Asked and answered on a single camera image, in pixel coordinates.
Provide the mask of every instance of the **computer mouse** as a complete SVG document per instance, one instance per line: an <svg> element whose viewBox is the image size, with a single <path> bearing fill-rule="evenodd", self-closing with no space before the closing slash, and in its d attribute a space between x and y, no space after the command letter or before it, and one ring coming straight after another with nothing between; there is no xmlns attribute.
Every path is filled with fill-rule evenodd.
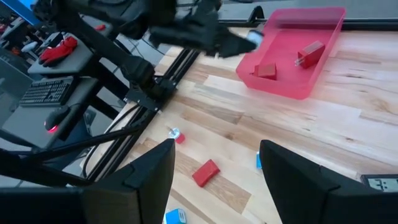
<svg viewBox="0 0 398 224"><path fill-rule="evenodd" d="M54 131L57 126L63 121L63 119L69 113L69 106L64 105L55 110L53 110L47 119L44 121L44 127L47 131Z"/></svg>

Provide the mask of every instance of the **keyboard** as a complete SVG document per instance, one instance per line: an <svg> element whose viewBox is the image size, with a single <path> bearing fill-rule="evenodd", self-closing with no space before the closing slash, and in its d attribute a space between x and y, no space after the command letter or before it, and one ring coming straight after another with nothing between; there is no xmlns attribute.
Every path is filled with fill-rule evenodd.
<svg viewBox="0 0 398 224"><path fill-rule="evenodd" d="M19 101L22 107L62 106L77 87L78 79L54 78L33 82Z"/></svg>

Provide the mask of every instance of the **red glove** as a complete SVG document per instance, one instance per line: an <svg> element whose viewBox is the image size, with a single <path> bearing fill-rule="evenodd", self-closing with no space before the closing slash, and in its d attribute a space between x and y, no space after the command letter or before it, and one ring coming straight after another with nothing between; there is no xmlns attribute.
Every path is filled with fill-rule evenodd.
<svg viewBox="0 0 398 224"><path fill-rule="evenodd" d="M54 67L70 55L77 46L77 40L71 36L61 42L58 47L46 49L39 58L44 67Z"/></svg>

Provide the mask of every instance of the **pink plastic tray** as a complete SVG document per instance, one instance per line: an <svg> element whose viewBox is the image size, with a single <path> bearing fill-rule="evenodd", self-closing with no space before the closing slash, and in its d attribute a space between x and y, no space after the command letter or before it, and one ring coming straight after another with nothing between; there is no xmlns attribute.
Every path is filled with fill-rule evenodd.
<svg viewBox="0 0 398 224"><path fill-rule="evenodd" d="M243 57L236 73L249 88L305 99L336 42L344 16L342 7L276 10L264 26L259 49ZM296 67L297 52L317 40L326 47L319 62L308 69ZM276 63L277 80L252 75L255 65L268 63Z"/></svg>

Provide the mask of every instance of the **wooden table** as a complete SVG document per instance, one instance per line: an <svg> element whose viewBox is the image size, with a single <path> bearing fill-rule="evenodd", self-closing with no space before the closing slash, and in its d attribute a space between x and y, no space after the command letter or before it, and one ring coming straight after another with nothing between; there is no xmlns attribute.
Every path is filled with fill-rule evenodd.
<svg viewBox="0 0 398 224"><path fill-rule="evenodd" d="M122 166L167 138L168 128L180 128L187 140L176 147L167 208L184 209L195 224L281 223L256 169L261 139L355 180L361 174L396 173L397 40L393 32L342 32L311 97L303 101L246 88L235 74L242 56L200 56ZM171 48L156 70L165 72L180 51ZM109 145L95 152L88 170ZM208 159L221 172L201 189L191 175Z"/></svg>

